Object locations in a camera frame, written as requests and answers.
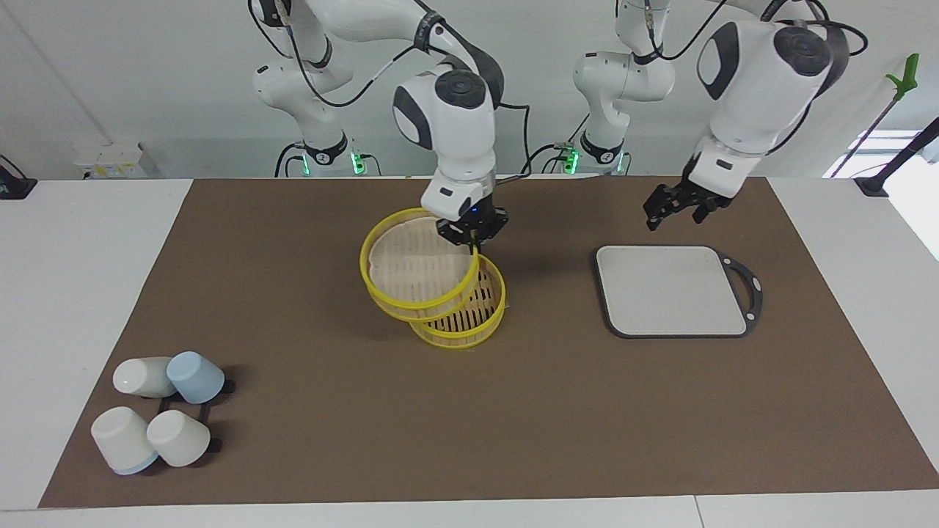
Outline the black cup rack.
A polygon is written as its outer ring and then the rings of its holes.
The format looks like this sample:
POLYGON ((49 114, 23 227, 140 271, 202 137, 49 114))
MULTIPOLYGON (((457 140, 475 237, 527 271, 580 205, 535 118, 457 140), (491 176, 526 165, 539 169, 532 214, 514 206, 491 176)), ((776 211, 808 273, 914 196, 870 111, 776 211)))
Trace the black cup rack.
MULTIPOLYGON (((212 410, 215 407, 218 407, 224 404, 224 402, 228 401, 228 399, 231 398, 231 395, 235 394, 235 391, 237 391, 237 384, 235 383, 235 381, 231 380, 231 378, 225 378, 224 382, 222 382, 222 388, 220 392, 217 395, 215 395, 214 398, 211 398, 208 401, 205 401, 205 403, 201 403, 198 405, 199 410, 197 412, 197 421, 201 423, 202 425, 208 426, 208 421, 209 421, 209 417, 211 417, 212 410)), ((158 412, 171 410, 173 405, 176 403, 186 403, 186 401, 178 393, 175 393, 173 395, 168 395, 168 397, 163 397, 160 399, 160 405, 158 405, 158 412)), ((212 454, 219 453, 223 447, 224 447, 224 440, 222 440, 221 438, 212 436, 209 439, 207 453, 212 453, 212 454)))

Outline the black table clamp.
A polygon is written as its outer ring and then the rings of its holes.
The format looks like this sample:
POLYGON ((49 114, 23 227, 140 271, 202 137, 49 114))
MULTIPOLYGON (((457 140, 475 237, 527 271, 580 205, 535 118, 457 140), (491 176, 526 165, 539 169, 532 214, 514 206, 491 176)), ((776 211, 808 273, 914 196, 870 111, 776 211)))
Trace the black table clamp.
POLYGON ((24 199, 37 184, 37 178, 27 177, 17 164, 0 154, 0 200, 24 199))

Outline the white paper steamer liner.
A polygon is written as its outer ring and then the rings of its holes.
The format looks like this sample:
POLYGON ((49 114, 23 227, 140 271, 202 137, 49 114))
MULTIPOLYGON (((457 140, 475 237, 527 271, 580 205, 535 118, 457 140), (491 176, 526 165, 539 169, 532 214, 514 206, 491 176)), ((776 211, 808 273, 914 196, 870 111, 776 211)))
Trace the white paper steamer liner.
POLYGON ((436 218, 404 221, 381 235, 367 254, 367 277, 386 296, 425 303, 456 288, 473 257, 437 234, 436 218))

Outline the grey white cutting board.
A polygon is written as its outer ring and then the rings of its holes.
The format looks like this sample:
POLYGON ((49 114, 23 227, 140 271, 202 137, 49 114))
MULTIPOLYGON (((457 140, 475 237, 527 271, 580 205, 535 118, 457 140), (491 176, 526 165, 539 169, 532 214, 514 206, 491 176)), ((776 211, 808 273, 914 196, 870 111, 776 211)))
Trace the grey white cutting board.
POLYGON ((758 277, 707 245, 604 245, 591 264, 604 321, 620 338, 741 338, 761 320, 758 277))

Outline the green tipped pole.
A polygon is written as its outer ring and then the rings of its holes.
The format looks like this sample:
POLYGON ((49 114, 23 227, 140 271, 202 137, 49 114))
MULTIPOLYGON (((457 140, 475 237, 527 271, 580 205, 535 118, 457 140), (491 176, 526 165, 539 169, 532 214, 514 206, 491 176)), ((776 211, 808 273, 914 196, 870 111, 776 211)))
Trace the green tipped pole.
POLYGON ((907 56, 905 63, 903 64, 901 77, 896 77, 896 75, 893 74, 885 74, 886 79, 894 84, 895 93, 893 94, 891 100, 889 100, 888 105, 883 108, 879 116, 873 120, 873 123, 869 125, 868 129, 866 129, 864 133, 858 137, 858 140, 856 140, 850 150, 847 151, 847 153, 842 158, 841 163, 835 168, 835 170, 831 172, 831 174, 829 174, 829 178, 834 178, 838 176, 839 173, 841 173, 843 167, 845 167, 845 165, 852 160, 852 157, 854 157, 855 154, 859 151, 859 148, 862 146, 862 144, 864 144, 865 141, 869 139, 873 131, 875 131, 879 124, 883 122, 883 120, 888 116, 896 104, 902 100, 906 94, 918 87, 916 74, 918 74, 919 57, 919 53, 913 53, 907 56))

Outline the yellow steamer basket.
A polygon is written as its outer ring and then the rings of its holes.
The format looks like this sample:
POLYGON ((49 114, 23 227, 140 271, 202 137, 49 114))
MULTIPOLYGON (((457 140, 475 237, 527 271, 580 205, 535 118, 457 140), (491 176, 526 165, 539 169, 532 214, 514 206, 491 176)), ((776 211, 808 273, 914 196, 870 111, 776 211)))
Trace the yellow steamer basket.
POLYGON ((425 303, 405 303, 405 301, 395 300, 395 298, 390 298, 380 292, 378 288, 373 285, 371 279, 367 277, 367 254, 378 238, 385 234, 391 227, 402 224, 404 221, 423 217, 433 217, 439 220, 436 215, 429 213, 425 208, 406 208, 405 210, 398 211, 398 213, 390 214, 379 221, 378 224, 369 231, 359 250, 359 273, 361 274, 363 283, 365 283, 368 294, 383 312, 390 315, 392 318, 396 318, 396 320, 405 322, 430 322, 439 320, 455 312, 460 305, 464 303, 466 298, 469 297, 474 287, 476 287, 480 270, 480 255, 477 254, 476 251, 472 256, 473 262, 472 265, 470 265, 469 273, 467 273, 462 282, 457 285, 456 288, 444 294, 443 297, 433 298, 433 300, 425 301, 425 303))
POLYGON ((495 334, 507 307, 505 282, 499 268, 480 257, 476 287, 464 303, 439 320, 410 322, 410 330, 429 345, 449 351, 469 350, 495 334))

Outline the white power strip box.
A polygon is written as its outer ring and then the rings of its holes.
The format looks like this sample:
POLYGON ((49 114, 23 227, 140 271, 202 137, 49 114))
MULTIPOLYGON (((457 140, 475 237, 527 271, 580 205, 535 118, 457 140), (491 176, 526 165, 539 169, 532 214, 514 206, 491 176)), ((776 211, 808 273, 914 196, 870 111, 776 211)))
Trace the white power strip box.
POLYGON ((73 165, 83 178, 157 178, 158 167, 138 142, 85 148, 73 165))

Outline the white plastic cup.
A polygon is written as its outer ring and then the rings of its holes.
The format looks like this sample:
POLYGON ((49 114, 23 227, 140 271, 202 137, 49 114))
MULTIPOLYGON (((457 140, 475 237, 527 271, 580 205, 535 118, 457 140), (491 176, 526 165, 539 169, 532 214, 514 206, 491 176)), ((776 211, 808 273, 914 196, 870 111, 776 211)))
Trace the white plastic cup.
POLYGON ((175 468, 193 464, 211 443, 207 425, 178 410, 158 414, 147 426, 145 435, 158 455, 175 468))
POLYGON ((143 472, 158 459, 147 440, 147 427, 147 421, 132 408, 118 406, 98 415, 90 433, 111 471, 127 477, 143 472))
POLYGON ((177 393, 177 388, 167 375, 170 362, 168 356, 128 359, 114 369, 113 387, 122 394, 134 397, 171 397, 177 393))

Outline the light blue plastic cup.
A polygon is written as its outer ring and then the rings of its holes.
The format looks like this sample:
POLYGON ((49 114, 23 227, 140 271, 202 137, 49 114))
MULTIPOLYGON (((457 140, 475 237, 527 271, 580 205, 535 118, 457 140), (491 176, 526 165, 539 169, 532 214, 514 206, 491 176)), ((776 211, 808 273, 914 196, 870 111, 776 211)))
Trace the light blue plastic cup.
POLYGON ((171 358, 167 377, 183 400, 195 405, 220 395, 226 381, 224 371, 196 351, 182 351, 171 358))

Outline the brown table mat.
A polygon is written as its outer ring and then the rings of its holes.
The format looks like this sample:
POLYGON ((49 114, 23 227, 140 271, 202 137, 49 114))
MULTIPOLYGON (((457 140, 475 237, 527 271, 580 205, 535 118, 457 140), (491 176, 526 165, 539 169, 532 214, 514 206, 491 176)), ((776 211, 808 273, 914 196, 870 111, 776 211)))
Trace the brown table mat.
POLYGON ((444 351, 373 304, 359 248, 416 180, 198 180, 145 281, 41 507, 821 494, 939 488, 939 474, 777 194, 645 227, 654 178, 526 180, 484 253, 508 308, 444 351), (751 268, 761 320, 738 339, 621 339, 591 270, 608 244, 707 245, 751 268), (120 477, 94 418, 158 405, 114 390, 121 361, 194 350, 237 389, 219 453, 120 477))

